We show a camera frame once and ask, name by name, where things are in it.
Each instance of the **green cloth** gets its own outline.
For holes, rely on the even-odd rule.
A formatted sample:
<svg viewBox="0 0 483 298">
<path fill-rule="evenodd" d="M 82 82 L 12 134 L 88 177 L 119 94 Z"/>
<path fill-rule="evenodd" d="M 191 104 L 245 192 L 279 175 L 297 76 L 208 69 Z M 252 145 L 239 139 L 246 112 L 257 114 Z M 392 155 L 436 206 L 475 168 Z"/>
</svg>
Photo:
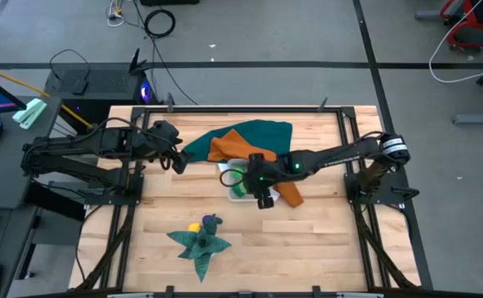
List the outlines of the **green cloth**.
<svg viewBox="0 0 483 298">
<path fill-rule="evenodd" d="M 195 154 L 190 162 L 207 161 L 211 139 L 223 137 L 232 129 L 235 129 L 250 145 L 270 150 L 278 155 L 288 153 L 291 148 L 291 123 L 252 120 L 210 131 L 188 144 L 184 147 L 184 151 Z"/>
</svg>

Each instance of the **wooden table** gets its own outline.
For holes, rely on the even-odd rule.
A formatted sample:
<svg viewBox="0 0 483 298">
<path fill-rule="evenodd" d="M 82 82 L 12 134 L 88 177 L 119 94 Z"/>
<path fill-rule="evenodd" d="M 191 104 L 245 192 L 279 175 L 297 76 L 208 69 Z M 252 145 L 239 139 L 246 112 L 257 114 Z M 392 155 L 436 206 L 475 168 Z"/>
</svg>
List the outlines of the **wooden table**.
<svg viewBox="0 0 483 298">
<path fill-rule="evenodd" d="M 132 107 L 113 107 L 110 117 L 130 119 Z M 360 134 L 380 130 L 375 106 L 355 107 Z M 322 150 L 341 145 L 334 113 L 159 113 L 180 132 L 182 149 L 206 132 L 251 119 L 292 123 L 291 150 Z M 109 126 L 123 126 L 112 121 Z M 100 160 L 113 168 L 118 161 Z M 189 164 L 183 175 L 164 171 L 158 162 L 145 164 L 142 203 L 136 208 L 125 274 L 125 291 L 365 291 L 365 274 L 354 215 L 346 200 L 344 165 L 319 171 L 297 182 L 305 203 L 293 209 L 278 201 L 272 209 L 256 203 L 231 203 L 219 183 L 217 165 Z M 80 238 L 79 258 L 88 274 L 103 255 L 113 207 L 104 206 L 89 218 Z M 204 282 L 199 283 L 193 261 L 176 256 L 183 246 L 166 233 L 186 230 L 205 214 L 217 214 L 224 223 L 218 236 L 232 247 L 211 260 Z M 404 216 L 377 206 L 384 248 L 407 278 L 419 284 Z M 379 269 L 370 249 L 376 285 Z M 110 285 L 114 284 L 113 262 Z M 70 286 L 81 282 L 75 265 Z"/>
</svg>

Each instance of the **concrete floor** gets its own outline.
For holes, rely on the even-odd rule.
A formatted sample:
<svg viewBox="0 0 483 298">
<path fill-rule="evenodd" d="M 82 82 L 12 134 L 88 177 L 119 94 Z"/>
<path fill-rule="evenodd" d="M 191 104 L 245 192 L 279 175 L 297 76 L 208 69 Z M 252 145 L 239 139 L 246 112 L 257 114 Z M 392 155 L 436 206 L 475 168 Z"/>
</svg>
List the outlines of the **concrete floor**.
<svg viewBox="0 0 483 298">
<path fill-rule="evenodd" d="M 443 1 L 360 3 L 377 62 L 426 63 L 447 32 L 441 22 L 413 19 L 415 10 L 437 8 Z M 107 26 L 108 4 L 109 0 L 8 1 L 0 14 L 0 63 L 12 65 L 4 72 L 43 88 L 49 74 L 43 64 L 65 48 L 77 50 L 90 62 L 129 62 L 140 47 L 142 58 L 151 60 L 152 45 L 142 31 Z M 175 14 L 177 24 L 169 37 L 157 42 L 165 61 L 368 62 L 352 1 L 204 0 L 196 6 L 166 8 Z M 151 10 L 141 7 L 144 15 Z M 124 3 L 123 13 L 129 22 L 137 22 L 132 3 Z M 166 20 L 159 17 L 154 26 L 165 27 Z M 80 60 L 67 54 L 57 61 Z M 469 55 L 443 47 L 435 61 L 483 62 L 483 51 Z M 18 70 L 16 63 L 39 63 L 42 69 Z M 328 104 L 334 105 L 379 104 L 368 68 L 188 65 L 171 72 L 198 103 L 318 104 L 329 96 Z M 437 74 L 454 79 L 478 72 Z M 409 184 L 421 190 L 414 203 L 434 288 L 483 293 L 483 126 L 451 124 L 457 113 L 483 113 L 483 87 L 473 80 L 441 84 L 428 70 L 379 73 L 395 129 L 405 136 L 413 155 L 406 168 Z M 179 104 L 187 103 L 165 70 L 155 70 L 155 78 L 161 98 L 171 92 Z M 32 94 L 3 80 L 0 84 L 17 95 Z M 18 281 L 23 285 L 15 285 L 10 296 L 63 291 L 73 249 L 39 247 L 37 260 L 62 256 L 67 265 L 56 272 L 34 261 L 32 269 L 40 272 L 39 277 Z"/>
</svg>

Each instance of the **yellow ball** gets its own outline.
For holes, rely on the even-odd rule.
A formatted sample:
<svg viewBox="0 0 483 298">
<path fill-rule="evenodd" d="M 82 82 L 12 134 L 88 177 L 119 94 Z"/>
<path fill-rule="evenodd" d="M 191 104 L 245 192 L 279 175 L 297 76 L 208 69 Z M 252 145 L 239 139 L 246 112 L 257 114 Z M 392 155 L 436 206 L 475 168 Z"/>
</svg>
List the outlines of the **yellow ball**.
<svg viewBox="0 0 483 298">
<path fill-rule="evenodd" d="M 188 226 L 188 231 L 192 231 L 195 233 L 199 233 L 200 231 L 200 223 L 192 223 Z"/>
</svg>

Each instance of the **white container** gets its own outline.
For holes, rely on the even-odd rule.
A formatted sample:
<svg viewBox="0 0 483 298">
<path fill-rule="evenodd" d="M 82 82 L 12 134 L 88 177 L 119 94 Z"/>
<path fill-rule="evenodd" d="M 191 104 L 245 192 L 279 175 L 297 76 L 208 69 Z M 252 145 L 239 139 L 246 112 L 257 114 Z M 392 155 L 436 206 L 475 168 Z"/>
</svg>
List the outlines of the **white container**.
<svg viewBox="0 0 483 298">
<path fill-rule="evenodd" d="M 243 158 L 234 158 L 234 159 L 231 159 L 229 160 L 227 163 L 226 163 L 226 166 L 228 169 L 234 169 L 236 167 L 242 167 L 244 169 L 244 171 L 247 170 L 247 166 L 249 165 L 249 161 L 246 160 L 246 159 L 243 159 Z M 234 180 L 234 178 L 232 177 L 232 175 L 234 174 L 233 171 L 230 171 L 228 173 L 225 174 L 224 176 L 224 183 L 227 184 L 227 185 L 232 185 L 234 184 L 235 182 L 237 182 L 237 180 Z M 274 190 L 272 187 L 269 187 L 269 190 L 271 192 L 271 196 L 273 197 L 274 201 L 276 201 L 280 194 Z M 238 197 L 233 188 L 232 187 L 229 187 L 228 188 L 228 200 L 232 201 L 232 202 L 253 202 L 255 203 L 256 202 L 256 198 L 254 198 L 253 195 L 244 195 L 242 197 Z"/>
</svg>

